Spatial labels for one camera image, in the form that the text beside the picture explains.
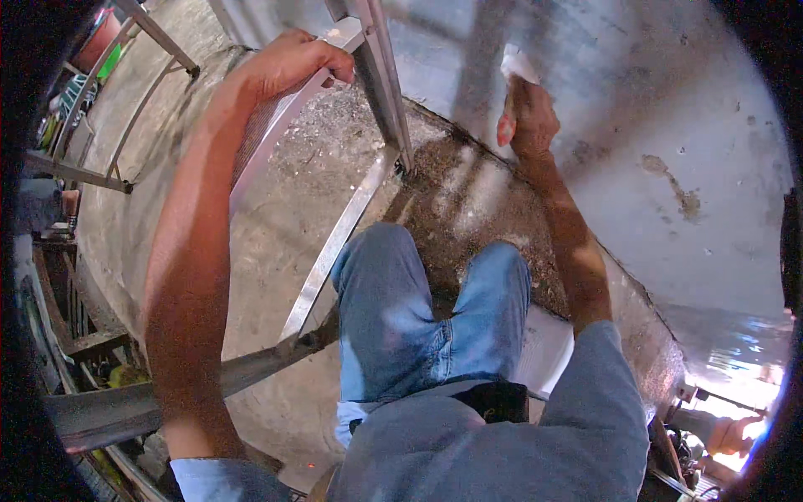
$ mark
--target gray shirt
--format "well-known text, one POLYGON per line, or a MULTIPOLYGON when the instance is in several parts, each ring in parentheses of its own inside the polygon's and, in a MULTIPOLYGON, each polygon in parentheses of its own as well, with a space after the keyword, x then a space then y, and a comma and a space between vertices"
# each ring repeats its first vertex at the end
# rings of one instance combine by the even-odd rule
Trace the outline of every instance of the gray shirt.
MULTIPOLYGON (((355 431, 328 500, 636 500, 649 439, 620 343, 609 321, 584 329, 537 426, 486 424, 430 391, 379 407, 355 431)), ((187 500, 286 500, 248 462, 172 466, 187 500)))

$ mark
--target hand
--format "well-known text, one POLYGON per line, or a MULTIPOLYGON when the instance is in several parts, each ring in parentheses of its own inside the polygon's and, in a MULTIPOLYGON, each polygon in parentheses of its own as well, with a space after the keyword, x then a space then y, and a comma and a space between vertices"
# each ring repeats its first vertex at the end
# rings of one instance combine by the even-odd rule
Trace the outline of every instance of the hand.
POLYGON ((552 99, 540 85, 518 75, 512 76, 510 86, 516 110, 516 134, 510 146, 522 164, 551 158, 549 144, 560 130, 552 99))
MULTIPOLYGON (((348 52, 293 28, 233 71, 222 87, 226 87, 224 92, 232 92, 229 86, 234 86, 238 106, 242 103, 253 109, 322 67, 347 84, 354 81, 354 58, 348 52)), ((331 86, 331 80, 324 83, 324 87, 331 86)))

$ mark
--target knee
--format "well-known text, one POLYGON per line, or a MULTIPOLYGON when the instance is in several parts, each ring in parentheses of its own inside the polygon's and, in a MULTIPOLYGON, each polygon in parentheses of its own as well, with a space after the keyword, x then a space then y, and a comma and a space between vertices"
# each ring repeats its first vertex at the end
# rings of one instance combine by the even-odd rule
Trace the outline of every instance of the knee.
POLYGON ((382 242, 412 241, 413 236, 401 225, 396 223, 376 222, 363 232, 367 239, 379 239, 382 242))
POLYGON ((507 270, 510 268, 521 268, 528 271, 527 262, 519 253, 519 249, 509 242, 497 240, 483 249, 483 255, 490 261, 495 262, 499 269, 507 270))
POLYGON ((524 258, 521 257, 521 253, 519 253, 519 249, 507 241, 495 240, 485 246, 485 251, 495 258, 506 262, 524 261, 524 258))

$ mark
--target blue jeans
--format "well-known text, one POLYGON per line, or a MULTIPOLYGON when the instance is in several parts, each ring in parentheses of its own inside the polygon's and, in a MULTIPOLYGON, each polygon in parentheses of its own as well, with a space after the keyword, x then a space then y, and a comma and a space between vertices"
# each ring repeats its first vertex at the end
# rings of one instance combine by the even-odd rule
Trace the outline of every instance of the blue jeans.
POLYGON ((413 237, 375 223, 332 269, 340 301, 340 400, 391 402, 445 382, 512 378, 530 305, 527 262, 494 242, 471 259, 452 317, 435 321, 413 237))

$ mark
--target shirt sleeve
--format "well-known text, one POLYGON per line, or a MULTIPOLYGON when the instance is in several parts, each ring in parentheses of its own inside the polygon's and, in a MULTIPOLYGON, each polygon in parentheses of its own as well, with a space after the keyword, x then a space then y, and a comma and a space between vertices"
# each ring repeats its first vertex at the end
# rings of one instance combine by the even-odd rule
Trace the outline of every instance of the shirt sleeve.
POLYGON ((290 488, 259 465, 242 459, 177 459, 170 462, 181 494, 196 500, 289 500, 290 488))
POLYGON ((641 396, 613 322, 589 324, 577 337, 539 425, 567 428, 585 438, 585 447, 598 459, 616 465, 615 477, 635 500, 650 439, 641 396))

